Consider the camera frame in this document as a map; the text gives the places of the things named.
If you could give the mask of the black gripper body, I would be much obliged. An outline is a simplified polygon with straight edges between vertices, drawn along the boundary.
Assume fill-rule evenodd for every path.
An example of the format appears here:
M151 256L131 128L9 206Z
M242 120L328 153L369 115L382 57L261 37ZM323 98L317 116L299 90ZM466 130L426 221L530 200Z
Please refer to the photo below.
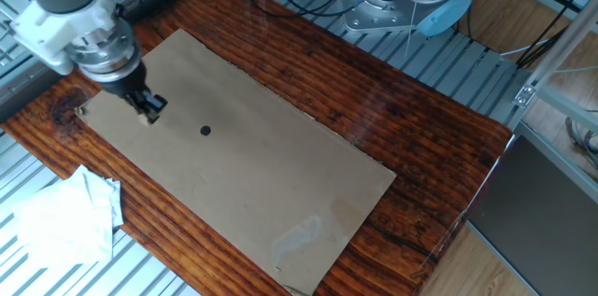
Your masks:
M99 85L106 92L125 95L135 92L147 91L146 85L147 68L140 63L130 74L116 81L100 82Z

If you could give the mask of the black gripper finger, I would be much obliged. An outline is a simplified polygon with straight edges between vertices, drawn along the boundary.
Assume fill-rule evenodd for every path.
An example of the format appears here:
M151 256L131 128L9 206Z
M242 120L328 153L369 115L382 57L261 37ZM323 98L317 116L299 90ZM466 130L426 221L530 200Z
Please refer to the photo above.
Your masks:
M123 100L144 119L149 118L147 92L129 92L123 95Z
M159 94L142 92L141 108L148 121L156 121L166 107L167 101Z

